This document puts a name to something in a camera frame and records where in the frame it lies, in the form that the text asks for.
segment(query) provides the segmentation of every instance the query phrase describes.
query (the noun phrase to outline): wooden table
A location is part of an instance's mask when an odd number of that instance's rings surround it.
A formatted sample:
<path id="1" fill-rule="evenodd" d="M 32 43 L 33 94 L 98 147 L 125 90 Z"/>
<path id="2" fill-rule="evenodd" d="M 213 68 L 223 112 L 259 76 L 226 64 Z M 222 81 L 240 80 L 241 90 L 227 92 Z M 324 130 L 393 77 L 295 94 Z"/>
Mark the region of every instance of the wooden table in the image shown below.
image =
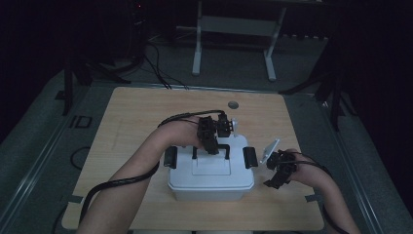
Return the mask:
<path id="1" fill-rule="evenodd" d="M 231 109 L 229 101 L 239 108 Z M 73 195 L 86 197 L 95 185 L 107 181 L 134 153 L 158 124 L 171 115 L 211 109 L 224 110 L 239 122 L 239 134 L 263 149 L 280 138 L 279 149 L 297 148 L 291 120 L 282 96 L 223 91 L 186 91 L 117 88 L 110 99 Z M 274 172 L 254 168 L 255 185 L 239 201 L 178 202 L 168 187 L 168 169 L 152 177 L 131 229 L 154 230 L 320 230 L 323 220 L 317 202 L 306 201 L 311 187 L 292 181 L 280 189 L 263 184 Z M 81 204 L 69 203 L 62 220 L 76 229 Z"/>

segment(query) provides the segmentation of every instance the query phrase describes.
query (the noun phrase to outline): human arm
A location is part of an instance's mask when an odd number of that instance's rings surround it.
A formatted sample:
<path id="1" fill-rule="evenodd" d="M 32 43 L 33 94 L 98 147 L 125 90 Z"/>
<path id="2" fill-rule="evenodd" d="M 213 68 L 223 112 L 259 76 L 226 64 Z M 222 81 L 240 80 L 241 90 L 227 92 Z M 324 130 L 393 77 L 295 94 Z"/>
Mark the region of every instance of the human arm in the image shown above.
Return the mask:
<path id="1" fill-rule="evenodd" d="M 296 161 L 313 162 L 300 153 L 294 153 L 297 152 L 295 149 L 286 151 L 293 153 Z M 318 189 L 323 197 L 324 207 L 332 221 L 348 233 L 360 233 L 340 188 L 327 172 L 312 165 L 297 164 L 297 171 L 291 175 L 290 179 Z M 328 222 L 327 231 L 328 233 L 338 233 Z"/>
<path id="2" fill-rule="evenodd" d="M 109 179 L 121 179 L 148 173 L 171 145 L 194 145 L 199 118 L 172 121 L 156 129 L 130 159 Z M 140 207 L 150 179 L 100 191 L 83 218 L 77 233 L 126 233 Z"/>

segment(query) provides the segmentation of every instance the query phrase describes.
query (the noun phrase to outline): white storage container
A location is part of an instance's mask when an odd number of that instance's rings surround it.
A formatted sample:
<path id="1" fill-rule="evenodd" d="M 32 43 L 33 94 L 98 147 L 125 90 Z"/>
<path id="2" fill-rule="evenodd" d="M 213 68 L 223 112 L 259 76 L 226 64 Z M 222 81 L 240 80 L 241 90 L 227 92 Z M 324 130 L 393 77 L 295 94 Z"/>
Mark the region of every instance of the white storage container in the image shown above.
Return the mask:
<path id="1" fill-rule="evenodd" d="M 227 149 L 220 148 L 216 155 L 196 149 L 193 157 L 193 147 L 177 147 L 176 169 L 169 169 L 169 187 L 176 200 L 234 201 L 252 189 L 253 172 L 244 162 L 246 138 L 230 135 L 217 140 Z"/>

